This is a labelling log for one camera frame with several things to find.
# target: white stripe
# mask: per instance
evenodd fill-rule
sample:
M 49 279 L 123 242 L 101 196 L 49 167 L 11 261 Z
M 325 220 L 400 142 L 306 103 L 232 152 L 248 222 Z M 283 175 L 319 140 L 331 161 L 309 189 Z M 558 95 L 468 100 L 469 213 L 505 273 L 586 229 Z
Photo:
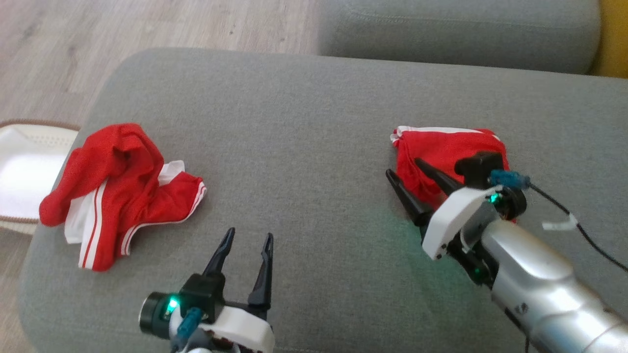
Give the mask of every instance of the white stripe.
M 417 131 L 423 133 L 444 133 L 444 134 L 455 134 L 455 133 L 475 133 L 475 134 L 484 134 L 482 131 L 472 130 L 472 129 L 461 129 L 461 128 L 438 128 L 438 127 L 430 127 L 430 128 L 414 128 L 412 126 L 398 126 L 397 134 L 391 135 L 391 141 L 395 142 L 397 139 L 401 137 L 401 135 L 405 131 Z M 498 141 L 501 141 L 497 136 L 492 135 Z
M 207 188 L 205 188 L 205 184 L 203 182 L 200 182 L 198 184 L 198 191 L 197 191 L 196 197 L 194 198 L 194 203 L 192 203 L 192 208 L 190 209 L 190 212 L 188 213 L 188 215 L 184 219 L 182 219 L 182 220 L 176 220 L 174 222 L 142 223 L 142 224 L 138 224 L 138 225 L 135 225 L 135 226 L 129 228 L 129 230 L 126 231 L 126 233 L 124 235 L 124 239 L 122 240 L 122 249 L 121 249 L 120 253 L 122 255 L 130 255 L 130 253 L 131 253 L 131 237 L 138 231 L 138 229 L 140 229 L 142 227 L 146 227 L 147 225 L 182 223 L 185 220 L 187 220 L 188 218 L 190 218 L 190 216 L 194 213 L 194 211 L 196 210 L 196 208 L 200 204 L 200 201 L 205 196 L 206 192 L 207 192 Z
M 89 204 L 90 210 L 87 212 L 85 216 L 85 227 L 83 227 L 82 240 L 80 245 L 80 255 L 78 256 L 78 266 L 83 267 L 83 259 L 85 259 L 85 253 L 87 252 L 87 244 L 89 243 L 89 238 L 92 236 L 92 230 L 94 230 L 94 222 L 96 220 L 96 210 L 94 209 L 94 199 L 95 195 L 91 195 L 89 197 L 92 202 Z
M 92 269 L 94 267 L 94 259 L 96 258 L 96 251 L 98 250 L 98 242 L 100 241 L 100 231 L 102 230 L 102 196 L 105 194 L 105 187 L 107 186 L 107 179 L 100 185 L 100 192 L 96 192 L 96 230 L 92 236 L 92 241 L 87 253 L 87 261 L 85 262 L 85 268 Z

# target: wooden floor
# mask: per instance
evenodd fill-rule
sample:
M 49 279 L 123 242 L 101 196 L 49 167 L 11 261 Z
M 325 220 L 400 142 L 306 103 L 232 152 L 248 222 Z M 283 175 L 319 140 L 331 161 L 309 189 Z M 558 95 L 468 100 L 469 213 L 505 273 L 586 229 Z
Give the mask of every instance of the wooden floor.
M 0 0 L 0 124 L 81 125 L 128 56 L 185 46 L 316 54 L 318 0 Z M 29 239 L 0 230 L 0 352 L 33 351 L 15 296 Z

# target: yellow cushion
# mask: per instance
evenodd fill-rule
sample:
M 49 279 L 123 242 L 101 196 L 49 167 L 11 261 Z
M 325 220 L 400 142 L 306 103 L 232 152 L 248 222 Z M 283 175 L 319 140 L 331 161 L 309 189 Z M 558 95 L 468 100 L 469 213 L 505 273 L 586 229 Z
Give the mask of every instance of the yellow cushion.
M 591 73 L 628 79 L 628 1 L 600 0 L 602 37 Z

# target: gray sofa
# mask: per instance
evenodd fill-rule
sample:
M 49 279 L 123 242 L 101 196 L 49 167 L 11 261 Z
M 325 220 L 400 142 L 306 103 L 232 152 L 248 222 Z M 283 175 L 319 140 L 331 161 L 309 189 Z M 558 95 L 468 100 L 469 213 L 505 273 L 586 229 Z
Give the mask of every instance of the gray sofa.
M 39 226 L 24 262 L 20 317 L 46 353 L 167 352 L 141 334 L 152 291 L 202 271 L 229 227 L 225 295 L 244 301 L 260 245 L 275 235 L 277 352 L 518 352 L 524 337 L 486 288 L 450 259 L 430 261 L 384 171 L 400 124 L 490 128 L 511 166 L 571 207 L 623 263 L 628 82 L 559 73 L 155 49 L 109 79 L 75 143 L 138 122 L 166 160 L 183 159 L 208 194 L 185 223 L 146 227 L 105 273 L 77 267 L 62 227 Z M 569 257 L 581 279 L 628 314 L 627 276 L 535 195 L 520 224 Z
M 319 47 L 338 57 L 585 73 L 598 0 L 323 0 Z

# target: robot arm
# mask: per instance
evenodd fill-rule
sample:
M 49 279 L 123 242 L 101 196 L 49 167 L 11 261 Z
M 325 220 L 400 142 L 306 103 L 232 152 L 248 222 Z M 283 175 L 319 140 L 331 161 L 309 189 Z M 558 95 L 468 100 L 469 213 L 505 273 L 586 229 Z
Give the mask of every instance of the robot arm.
M 273 235 L 262 249 L 262 265 L 246 304 L 223 297 L 222 265 L 236 230 L 230 228 L 202 274 L 195 273 L 178 293 L 151 293 L 142 304 L 142 332 L 170 340 L 172 353 L 212 351 L 272 353 L 274 335 L 266 314 L 271 307 Z
M 458 261 L 541 352 L 628 353 L 623 319 L 578 281 L 567 259 L 509 222 L 527 204 L 522 191 L 490 185 L 491 170 L 503 169 L 501 155 L 459 161 L 465 185 L 424 161 L 416 164 L 448 195 L 438 210 L 409 193 L 392 170 L 386 174 L 431 259 L 447 254 Z

